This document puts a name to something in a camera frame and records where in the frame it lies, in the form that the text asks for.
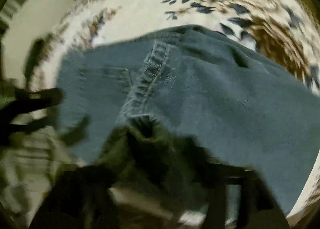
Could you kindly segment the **floral bed blanket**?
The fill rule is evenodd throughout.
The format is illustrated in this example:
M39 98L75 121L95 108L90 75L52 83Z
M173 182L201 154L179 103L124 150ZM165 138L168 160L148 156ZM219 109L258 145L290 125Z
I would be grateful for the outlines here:
M319 17L312 0L77 0L53 29L32 89L56 83L62 57L166 27L198 24L255 49L319 94Z

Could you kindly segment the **blue denim jeans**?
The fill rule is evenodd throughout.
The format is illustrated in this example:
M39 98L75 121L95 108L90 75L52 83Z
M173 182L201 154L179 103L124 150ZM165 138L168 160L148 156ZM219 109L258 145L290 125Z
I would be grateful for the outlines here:
M87 163L116 125L159 121L219 160L259 169L288 214L319 152L319 97L274 61L200 26L73 50L56 84L65 99L55 128Z

